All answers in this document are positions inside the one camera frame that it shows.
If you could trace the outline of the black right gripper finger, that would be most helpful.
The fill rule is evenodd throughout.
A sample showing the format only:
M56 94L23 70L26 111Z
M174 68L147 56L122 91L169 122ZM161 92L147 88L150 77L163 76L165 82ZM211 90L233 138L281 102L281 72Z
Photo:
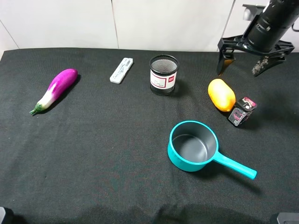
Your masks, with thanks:
M263 56L252 69L254 77L279 64L279 57Z

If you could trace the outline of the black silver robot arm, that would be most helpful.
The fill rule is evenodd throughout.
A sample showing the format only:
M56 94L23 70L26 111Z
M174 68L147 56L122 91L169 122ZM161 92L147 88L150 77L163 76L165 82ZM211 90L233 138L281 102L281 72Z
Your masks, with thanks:
M297 0L270 0L266 6L244 4L243 7L243 18L250 24L242 35L219 40L218 75L222 75L235 60L235 50L260 57L252 69L252 74L257 77L283 63L295 48L291 42L281 38L299 17Z

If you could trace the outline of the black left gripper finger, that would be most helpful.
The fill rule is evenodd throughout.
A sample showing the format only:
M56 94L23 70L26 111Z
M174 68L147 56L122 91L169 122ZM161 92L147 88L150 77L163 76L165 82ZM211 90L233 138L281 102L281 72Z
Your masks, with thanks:
M219 50L219 60L217 64L217 75L221 76L226 68L235 61L234 49Z

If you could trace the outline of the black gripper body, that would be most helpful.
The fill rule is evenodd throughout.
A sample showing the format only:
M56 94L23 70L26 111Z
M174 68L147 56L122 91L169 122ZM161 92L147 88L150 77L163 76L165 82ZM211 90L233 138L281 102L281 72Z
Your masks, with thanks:
M220 61L234 61L234 51L239 50L257 56L284 57L294 49L291 42L281 40L285 28L276 28L256 15L242 35L221 38L218 43Z

